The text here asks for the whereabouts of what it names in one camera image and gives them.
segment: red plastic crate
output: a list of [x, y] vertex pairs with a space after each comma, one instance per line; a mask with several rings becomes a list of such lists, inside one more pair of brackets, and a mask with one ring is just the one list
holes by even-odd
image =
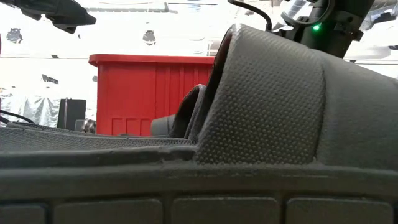
[[207, 84], [214, 57], [91, 55], [98, 67], [97, 133], [150, 135], [153, 119], [175, 114], [183, 97]]

